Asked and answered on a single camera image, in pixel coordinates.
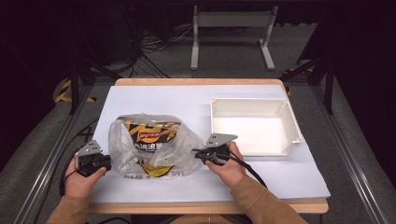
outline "person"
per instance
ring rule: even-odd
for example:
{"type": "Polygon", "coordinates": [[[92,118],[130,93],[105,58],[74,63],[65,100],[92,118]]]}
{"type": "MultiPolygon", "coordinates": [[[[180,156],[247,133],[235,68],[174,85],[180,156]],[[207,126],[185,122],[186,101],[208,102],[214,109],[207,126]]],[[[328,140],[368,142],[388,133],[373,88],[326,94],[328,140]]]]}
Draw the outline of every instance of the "person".
{"type": "MultiPolygon", "coordinates": [[[[235,142],[227,144],[230,151],[239,159],[243,159],[235,142]]],[[[288,204],[279,200],[258,181],[249,177],[245,167],[238,162],[228,160],[218,166],[211,161],[205,163],[208,168],[219,176],[221,181],[231,189],[236,203],[241,207],[252,223],[306,223],[288,204]]],[[[65,180],[64,196],[50,215],[47,223],[85,223],[88,218],[89,197],[94,184],[106,172],[106,168],[97,170],[94,174],[84,177],[75,172],[75,160],[71,160],[65,180]]],[[[172,224],[194,223],[202,221],[198,216],[181,216],[172,224]]],[[[213,216],[212,223],[232,223],[222,216],[213,216]]]]}

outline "clear plastic bag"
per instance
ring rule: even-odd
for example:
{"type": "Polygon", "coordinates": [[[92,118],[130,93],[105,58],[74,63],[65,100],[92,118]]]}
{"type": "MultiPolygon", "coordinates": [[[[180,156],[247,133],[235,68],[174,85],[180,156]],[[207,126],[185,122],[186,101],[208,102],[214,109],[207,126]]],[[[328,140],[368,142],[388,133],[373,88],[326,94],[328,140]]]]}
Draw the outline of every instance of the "clear plastic bag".
{"type": "Polygon", "coordinates": [[[194,158],[194,148],[204,148],[204,141],[170,115],[119,116],[108,133],[112,167],[126,178],[190,175],[203,166],[194,158]]]}

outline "white box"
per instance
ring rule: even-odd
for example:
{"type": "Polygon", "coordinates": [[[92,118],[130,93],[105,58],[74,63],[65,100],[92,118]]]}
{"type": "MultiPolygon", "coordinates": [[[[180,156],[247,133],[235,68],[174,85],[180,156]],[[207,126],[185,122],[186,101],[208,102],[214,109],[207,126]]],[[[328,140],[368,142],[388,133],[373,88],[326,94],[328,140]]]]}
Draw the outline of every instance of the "white box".
{"type": "Polygon", "coordinates": [[[211,99],[212,133],[236,134],[243,156],[287,156],[303,138],[288,99],[211,99]]]}

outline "forearm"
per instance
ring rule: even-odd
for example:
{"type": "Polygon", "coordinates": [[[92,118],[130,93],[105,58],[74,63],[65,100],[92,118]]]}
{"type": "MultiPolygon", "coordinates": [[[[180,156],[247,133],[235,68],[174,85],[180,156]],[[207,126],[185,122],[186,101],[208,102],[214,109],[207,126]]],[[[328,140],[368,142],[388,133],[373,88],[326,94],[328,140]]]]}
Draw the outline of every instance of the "forearm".
{"type": "Polygon", "coordinates": [[[247,175],[232,188],[231,194],[255,224],[306,223],[288,204],[247,175]]]}
{"type": "Polygon", "coordinates": [[[88,217],[89,199],[63,196],[47,220],[48,224],[85,223],[88,217]]]}

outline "hand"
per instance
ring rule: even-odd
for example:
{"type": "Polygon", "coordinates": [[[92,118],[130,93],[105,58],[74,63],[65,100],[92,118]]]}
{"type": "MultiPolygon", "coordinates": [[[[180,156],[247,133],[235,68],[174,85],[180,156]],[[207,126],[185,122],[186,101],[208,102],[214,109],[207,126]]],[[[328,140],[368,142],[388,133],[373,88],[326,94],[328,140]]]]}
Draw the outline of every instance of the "hand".
{"type": "Polygon", "coordinates": [[[64,182],[64,195],[76,198],[90,197],[93,186],[105,174],[105,172],[106,167],[102,167],[92,175],[85,177],[76,172],[76,160],[73,158],[64,175],[68,176],[71,174],[64,182]]]}
{"type": "MultiPolygon", "coordinates": [[[[234,157],[233,154],[235,154],[240,160],[244,159],[235,142],[230,142],[227,146],[232,152],[230,156],[234,157]]],[[[245,167],[233,160],[228,160],[222,166],[216,165],[212,161],[206,161],[205,165],[207,165],[213,173],[218,175],[222,182],[231,189],[246,175],[245,167]]]]}

